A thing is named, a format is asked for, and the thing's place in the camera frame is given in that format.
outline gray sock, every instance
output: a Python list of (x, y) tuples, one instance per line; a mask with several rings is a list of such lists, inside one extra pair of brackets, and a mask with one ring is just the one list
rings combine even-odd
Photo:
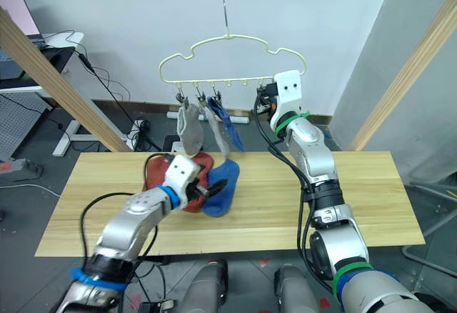
[(214, 138), (216, 138), (216, 143), (219, 146), (219, 149), (221, 150), (222, 154), (226, 158), (227, 154), (229, 153), (229, 145), (222, 137), (216, 116), (214, 115), (213, 111), (211, 111), (207, 106), (202, 106), (201, 108), (203, 109), (206, 119), (209, 122), (209, 126), (211, 126), (211, 129), (213, 130)]
[(204, 134), (199, 121), (199, 108), (195, 104), (179, 109), (177, 132), (186, 154), (193, 156), (200, 152)]

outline computer monitor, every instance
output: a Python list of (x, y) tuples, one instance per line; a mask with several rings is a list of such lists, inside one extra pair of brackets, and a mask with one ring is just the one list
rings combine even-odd
[(31, 41), (43, 41), (25, 0), (0, 0), (0, 6)]

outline wooden pole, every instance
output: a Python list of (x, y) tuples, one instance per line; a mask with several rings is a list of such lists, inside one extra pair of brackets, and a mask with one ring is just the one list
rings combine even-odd
[(0, 45), (34, 81), (112, 152), (131, 151), (111, 126), (79, 95), (0, 9)]
[(381, 100), (370, 113), (352, 141), (350, 149), (362, 150), (386, 120), (422, 71), (457, 27), (457, 0), (447, 0), (423, 35), (413, 54), (401, 68)]

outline pegboard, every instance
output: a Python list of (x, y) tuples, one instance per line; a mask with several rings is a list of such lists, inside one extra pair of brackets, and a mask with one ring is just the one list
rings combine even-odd
[(35, 93), (2, 95), (40, 112), (29, 111), (0, 96), (0, 160), (8, 161), (44, 110), (51, 107)]

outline baseboard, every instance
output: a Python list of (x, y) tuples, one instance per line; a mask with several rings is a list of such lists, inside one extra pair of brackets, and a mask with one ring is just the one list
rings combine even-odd
[[(60, 105), (57, 103), (56, 100), (52, 99), (51, 97), (44, 97), (44, 101), (46, 101), (50, 106), (57, 108)], [(94, 100), (94, 103), (100, 109), (117, 109), (117, 105), (115, 101), (109, 100)], [(148, 102), (131, 102), (131, 101), (123, 101), (122, 106), (127, 111), (139, 111), (143, 113), (166, 113), (168, 111), (178, 111), (179, 105), (178, 104), (152, 104)], [(247, 109), (227, 109), (227, 112), (231, 116), (248, 116), (252, 118), (251, 111)], [(320, 114), (311, 114), (308, 116), (308, 120), (315, 125), (328, 125), (330, 124), (332, 116), (331, 115), (320, 115)]]

